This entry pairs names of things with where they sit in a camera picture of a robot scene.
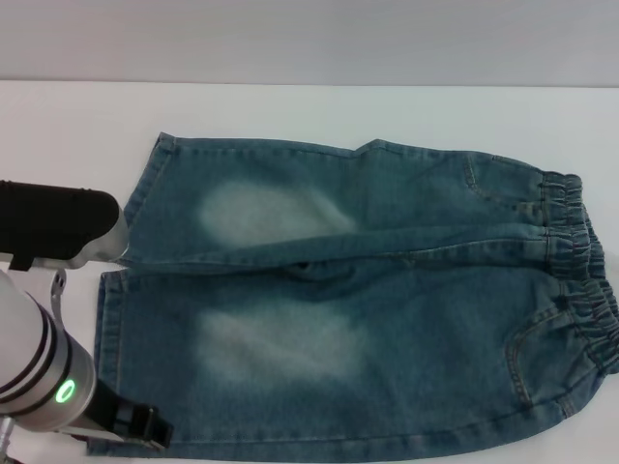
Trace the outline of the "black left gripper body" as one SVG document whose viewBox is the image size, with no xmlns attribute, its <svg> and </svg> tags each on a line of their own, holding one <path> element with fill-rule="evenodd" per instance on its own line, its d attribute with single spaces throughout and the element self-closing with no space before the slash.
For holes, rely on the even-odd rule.
<svg viewBox="0 0 619 464">
<path fill-rule="evenodd" d="M 87 437 L 138 439 L 148 431 L 148 406 L 116 393 L 98 381 L 93 396 L 79 417 Z"/>
</svg>

